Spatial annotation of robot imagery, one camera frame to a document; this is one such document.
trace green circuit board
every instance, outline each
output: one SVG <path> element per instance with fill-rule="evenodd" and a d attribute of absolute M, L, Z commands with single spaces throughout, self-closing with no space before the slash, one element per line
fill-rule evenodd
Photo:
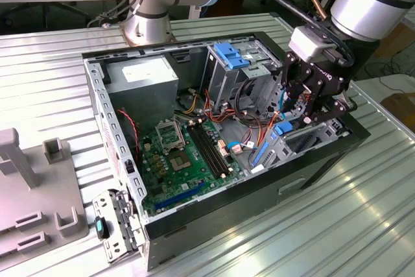
<path fill-rule="evenodd" d="M 202 126 L 209 133 L 211 144 L 218 150 L 217 141 L 220 136 L 211 121 L 205 121 Z M 147 189 L 143 207 L 149 215 L 156 215 L 234 182 L 242 174 L 238 163 L 233 158 L 223 159 L 232 171 L 225 178 L 215 178 L 192 140 L 187 126 L 181 126 L 180 130 L 185 140 L 185 147 L 182 151 L 172 149 L 168 155 L 163 154 L 163 147 L 155 130 L 143 137 L 143 140 L 150 144 L 149 150 L 143 151 L 141 173 Z M 163 208 L 157 207 L 160 202 L 177 198 L 178 195 L 184 198 L 175 200 L 174 203 Z"/>

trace pcie slot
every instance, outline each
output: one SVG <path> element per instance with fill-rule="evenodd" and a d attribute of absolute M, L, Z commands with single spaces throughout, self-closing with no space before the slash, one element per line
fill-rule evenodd
<path fill-rule="evenodd" d="M 224 164 L 221 155 L 210 142 L 204 129 L 199 125 L 189 127 L 188 129 L 190 137 L 211 169 L 213 176 L 220 178 L 222 174 L 226 175 L 228 173 L 228 167 Z"/>
<path fill-rule="evenodd" d="M 189 189 L 188 191 L 185 191 L 184 193 L 181 193 L 179 195 L 173 196 L 169 199 L 163 200 L 162 202 L 159 202 L 158 204 L 155 204 L 154 206 L 156 209 L 162 209 L 167 206 L 170 206 L 171 204 L 176 204 L 177 202 L 189 198 L 190 196 L 196 195 L 203 187 L 205 183 L 201 183 L 197 185 L 196 187 Z"/>

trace ram slot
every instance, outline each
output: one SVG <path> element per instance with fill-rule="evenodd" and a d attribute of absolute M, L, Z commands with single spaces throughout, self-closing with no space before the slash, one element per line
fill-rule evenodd
<path fill-rule="evenodd" d="M 201 153 L 203 159 L 209 166 L 213 176 L 220 178 L 222 174 L 228 173 L 228 168 L 224 164 L 220 154 L 210 142 L 207 134 L 201 126 L 189 128 L 190 137 Z"/>
<path fill-rule="evenodd" d="M 196 131 L 199 133 L 200 138 L 202 139 L 202 141 L 206 144 L 206 146 L 208 147 L 208 149 L 212 153 L 212 156 L 215 157 L 215 161 L 220 166 L 220 170 L 222 170 L 223 173 L 225 173 L 225 174 L 228 173 L 229 172 L 228 167 L 224 163 L 222 155 L 219 154 L 219 152 L 215 148 L 214 144 L 212 144 L 212 142 L 210 141 L 210 139 L 209 139 L 208 135 L 206 134 L 205 130 L 201 126 L 199 126 L 199 127 L 196 128 Z"/>

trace yellow wire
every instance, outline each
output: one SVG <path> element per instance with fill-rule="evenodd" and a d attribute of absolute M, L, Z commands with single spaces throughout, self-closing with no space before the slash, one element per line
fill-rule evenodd
<path fill-rule="evenodd" d="M 193 103 L 192 103 L 192 106 L 188 109 L 188 110 L 186 110 L 185 112 L 183 112 L 183 114 L 190 114 L 194 109 L 195 109 L 195 107 L 196 107 L 196 99 L 197 99 L 197 97 L 198 97 L 198 95 L 197 94 L 195 94 L 194 96 L 193 96 Z"/>

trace black latch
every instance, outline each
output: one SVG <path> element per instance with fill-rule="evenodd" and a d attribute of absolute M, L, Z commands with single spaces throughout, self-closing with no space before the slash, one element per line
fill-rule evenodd
<path fill-rule="evenodd" d="M 97 230 L 97 235 L 99 240 L 107 239 L 110 236 L 108 231 L 108 225 L 106 224 L 105 218 L 96 217 L 95 218 L 95 229 Z"/>

